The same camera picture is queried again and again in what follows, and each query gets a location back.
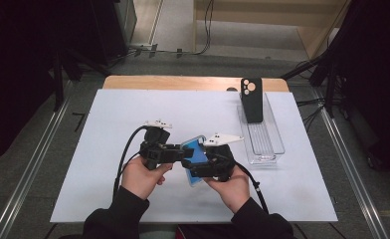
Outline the person's right hand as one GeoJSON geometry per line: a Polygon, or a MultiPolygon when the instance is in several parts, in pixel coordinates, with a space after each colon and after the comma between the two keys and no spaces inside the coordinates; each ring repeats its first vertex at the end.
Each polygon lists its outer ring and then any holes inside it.
{"type": "Polygon", "coordinates": [[[249,178],[246,173],[235,166],[231,177],[226,182],[212,177],[204,177],[204,181],[221,197],[224,204],[236,214],[250,199],[249,178]]]}

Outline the black tripod stand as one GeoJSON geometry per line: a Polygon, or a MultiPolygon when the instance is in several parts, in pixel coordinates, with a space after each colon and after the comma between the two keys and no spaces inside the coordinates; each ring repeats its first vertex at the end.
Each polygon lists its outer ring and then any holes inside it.
{"type": "Polygon", "coordinates": [[[337,77],[337,64],[333,61],[332,57],[333,55],[330,51],[326,50],[316,58],[304,61],[298,64],[293,70],[281,75],[281,79],[287,81],[288,79],[313,68],[313,72],[308,80],[311,86],[319,87],[324,80],[327,80],[324,108],[331,118],[333,118],[332,107],[337,77]]]}

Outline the wooden table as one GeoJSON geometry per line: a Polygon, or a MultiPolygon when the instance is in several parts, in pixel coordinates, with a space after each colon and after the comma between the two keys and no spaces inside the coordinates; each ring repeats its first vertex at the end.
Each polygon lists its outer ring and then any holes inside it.
{"type": "Polygon", "coordinates": [[[195,76],[109,76],[104,89],[128,90],[173,90],[173,91],[226,91],[241,90],[241,77],[195,77],[195,76]]]}

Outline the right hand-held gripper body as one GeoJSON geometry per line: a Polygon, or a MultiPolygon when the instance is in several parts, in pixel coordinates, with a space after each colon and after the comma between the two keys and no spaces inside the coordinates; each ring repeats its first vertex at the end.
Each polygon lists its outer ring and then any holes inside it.
{"type": "Polygon", "coordinates": [[[207,168],[203,177],[215,177],[221,182],[227,181],[236,164],[229,144],[241,141],[244,138],[239,135],[215,133],[203,142],[205,155],[207,156],[207,168]]]}

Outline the black phone case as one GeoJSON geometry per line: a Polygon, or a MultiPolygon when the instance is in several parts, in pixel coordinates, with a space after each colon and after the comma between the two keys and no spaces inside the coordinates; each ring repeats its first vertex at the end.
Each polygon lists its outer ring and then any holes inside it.
{"type": "Polygon", "coordinates": [[[260,123],[264,120],[261,78],[241,80],[241,101],[247,123],[260,123]]]}

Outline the wooden steps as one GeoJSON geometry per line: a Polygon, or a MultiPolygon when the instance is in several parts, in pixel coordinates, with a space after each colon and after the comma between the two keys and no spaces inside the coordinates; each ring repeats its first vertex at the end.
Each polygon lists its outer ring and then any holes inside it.
{"type": "Polygon", "coordinates": [[[341,25],[352,0],[214,0],[213,19],[221,22],[296,26],[310,59],[341,25]]]}

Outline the clear plastic container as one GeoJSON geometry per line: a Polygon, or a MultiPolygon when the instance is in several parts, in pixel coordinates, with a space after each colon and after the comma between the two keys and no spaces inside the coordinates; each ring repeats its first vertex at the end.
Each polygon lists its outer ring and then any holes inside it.
{"type": "Polygon", "coordinates": [[[268,95],[263,93],[263,121],[248,123],[242,106],[237,106],[248,163],[275,164],[286,152],[268,95]]]}

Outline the person's left hand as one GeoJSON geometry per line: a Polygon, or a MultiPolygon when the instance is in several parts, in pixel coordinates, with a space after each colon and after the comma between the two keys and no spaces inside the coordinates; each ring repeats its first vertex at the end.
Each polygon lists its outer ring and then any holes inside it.
{"type": "Polygon", "coordinates": [[[133,158],[124,168],[120,184],[142,200],[147,199],[157,185],[164,183],[164,174],[173,167],[172,163],[165,163],[149,170],[145,162],[146,159],[140,155],[133,158]]]}

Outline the white board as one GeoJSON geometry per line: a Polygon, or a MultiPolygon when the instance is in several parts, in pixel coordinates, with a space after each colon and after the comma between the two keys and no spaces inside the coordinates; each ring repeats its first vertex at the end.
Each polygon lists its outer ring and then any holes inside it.
{"type": "MultiPolygon", "coordinates": [[[[272,213],[292,222],[337,219],[299,111],[290,93],[266,93],[285,148],[266,166],[250,165],[272,213]]],[[[198,135],[240,135],[240,96],[236,92],[100,90],[60,191],[52,221],[83,222],[112,201],[113,183],[121,160],[135,154],[143,140],[139,127],[148,120],[171,125],[170,142],[198,135]]],[[[188,183],[185,169],[175,164],[163,185],[149,197],[145,223],[227,222],[230,210],[217,192],[200,182],[188,183]]]]}

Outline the dark cabinet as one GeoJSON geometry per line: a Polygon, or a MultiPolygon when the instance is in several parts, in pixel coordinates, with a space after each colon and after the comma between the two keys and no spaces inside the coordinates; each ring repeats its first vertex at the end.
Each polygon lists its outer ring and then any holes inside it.
{"type": "Polygon", "coordinates": [[[100,62],[108,65],[124,57],[137,23],[133,0],[91,0],[95,15],[100,62]]]}

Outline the pink-blue gradient phone case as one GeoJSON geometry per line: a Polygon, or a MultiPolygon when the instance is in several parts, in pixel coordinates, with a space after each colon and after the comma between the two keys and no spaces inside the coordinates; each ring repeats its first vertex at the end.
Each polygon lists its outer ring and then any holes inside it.
{"type": "MultiPolygon", "coordinates": [[[[204,141],[206,140],[206,137],[204,135],[198,135],[192,139],[188,139],[184,141],[180,148],[184,151],[187,151],[188,149],[192,149],[192,155],[189,156],[186,154],[184,158],[188,160],[190,163],[203,163],[207,161],[207,156],[205,155],[205,149],[204,149],[204,141]]],[[[185,169],[188,183],[190,186],[194,187],[196,184],[200,183],[202,179],[197,176],[193,176],[191,174],[191,171],[186,168],[185,169]]]]}

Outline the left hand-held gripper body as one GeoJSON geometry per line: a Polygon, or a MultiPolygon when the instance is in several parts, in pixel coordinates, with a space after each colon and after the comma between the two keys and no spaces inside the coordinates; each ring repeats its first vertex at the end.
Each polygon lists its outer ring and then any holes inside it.
{"type": "Polygon", "coordinates": [[[161,119],[147,121],[143,126],[145,135],[140,145],[140,155],[146,159],[145,166],[149,170],[156,168],[160,161],[158,150],[166,143],[170,137],[168,128],[172,128],[170,123],[163,122],[161,119]]]}

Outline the metal floor rail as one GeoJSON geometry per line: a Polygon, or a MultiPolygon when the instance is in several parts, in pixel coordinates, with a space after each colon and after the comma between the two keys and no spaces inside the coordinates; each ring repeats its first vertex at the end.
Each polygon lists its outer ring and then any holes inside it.
{"type": "Polygon", "coordinates": [[[335,146],[338,157],[346,173],[352,191],[356,197],[360,210],[368,225],[373,239],[390,239],[385,229],[374,201],[354,164],[350,152],[338,129],[335,119],[332,119],[326,110],[321,111],[321,117],[335,146]]]}
{"type": "Polygon", "coordinates": [[[36,178],[36,175],[45,159],[45,155],[52,143],[52,140],[59,128],[59,125],[64,117],[64,114],[69,106],[70,98],[75,90],[75,85],[72,81],[67,81],[64,89],[64,101],[59,109],[52,113],[51,118],[45,127],[45,130],[19,180],[15,190],[9,197],[6,206],[0,216],[0,239],[6,239],[20,209],[28,195],[28,192],[36,178]]]}

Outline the black stand leg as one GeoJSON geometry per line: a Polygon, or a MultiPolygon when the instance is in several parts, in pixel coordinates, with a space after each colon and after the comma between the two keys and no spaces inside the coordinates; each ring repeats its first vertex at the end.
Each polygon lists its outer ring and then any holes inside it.
{"type": "Polygon", "coordinates": [[[64,86],[63,86],[63,70],[61,52],[56,50],[54,52],[53,62],[53,75],[55,81],[55,107],[54,111],[57,112],[64,101],[64,86]]]}

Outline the black curtain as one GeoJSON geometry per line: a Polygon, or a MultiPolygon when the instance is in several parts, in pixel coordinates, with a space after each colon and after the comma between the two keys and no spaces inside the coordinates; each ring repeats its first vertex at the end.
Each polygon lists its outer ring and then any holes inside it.
{"type": "Polygon", "coordinates": [[[390,169],[390,0],[352,0],[334,43],[348,118],[371,165],[390,169]]]}
{"type": "Polygon", "coordinates": [[[55,95],[54,52],[73,80],[82,72],[69,55],[84,0],[0,0],[0,156],[46,99],[55,95]]]}

